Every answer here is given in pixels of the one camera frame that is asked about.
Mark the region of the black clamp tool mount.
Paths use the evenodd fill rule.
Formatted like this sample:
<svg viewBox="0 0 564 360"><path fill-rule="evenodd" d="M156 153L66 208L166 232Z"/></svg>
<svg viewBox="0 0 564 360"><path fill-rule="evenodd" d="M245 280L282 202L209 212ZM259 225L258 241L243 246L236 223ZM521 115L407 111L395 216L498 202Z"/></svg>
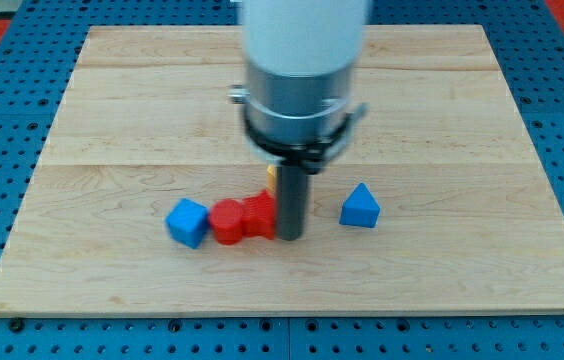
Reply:
<svg viewBox="0 0 564 360"><path fill-rule="evenodd" d="M243 110L244 132L253 150L266 162L315 175L345 151L356 126L367 114L367 104L358 105L353 112L341 110L337 105L299 117L258 110L252 115L247 104Z"/></svg>

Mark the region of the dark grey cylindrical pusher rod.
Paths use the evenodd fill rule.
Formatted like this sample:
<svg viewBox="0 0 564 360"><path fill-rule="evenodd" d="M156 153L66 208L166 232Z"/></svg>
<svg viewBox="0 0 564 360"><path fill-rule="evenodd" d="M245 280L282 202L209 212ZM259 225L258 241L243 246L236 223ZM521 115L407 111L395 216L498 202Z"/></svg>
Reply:
<svg viewBox="0 0 564 360"><path fill-rule="evenodd" d="M304 232L309 176L299 167L277 167L276 235L287 241Z"/></svg>

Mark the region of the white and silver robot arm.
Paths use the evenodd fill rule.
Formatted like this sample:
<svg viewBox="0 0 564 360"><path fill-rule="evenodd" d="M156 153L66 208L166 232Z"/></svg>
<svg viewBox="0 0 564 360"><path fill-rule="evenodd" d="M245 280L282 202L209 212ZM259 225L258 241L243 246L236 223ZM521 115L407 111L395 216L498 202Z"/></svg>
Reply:
<svg viewBox="0 0 564 360"><path fill-rule="evenodd" d="M276 168L276 235L304 233L310 178L350 142L369 0L239 2L245 81L231 89L251 146Z"/></svg>

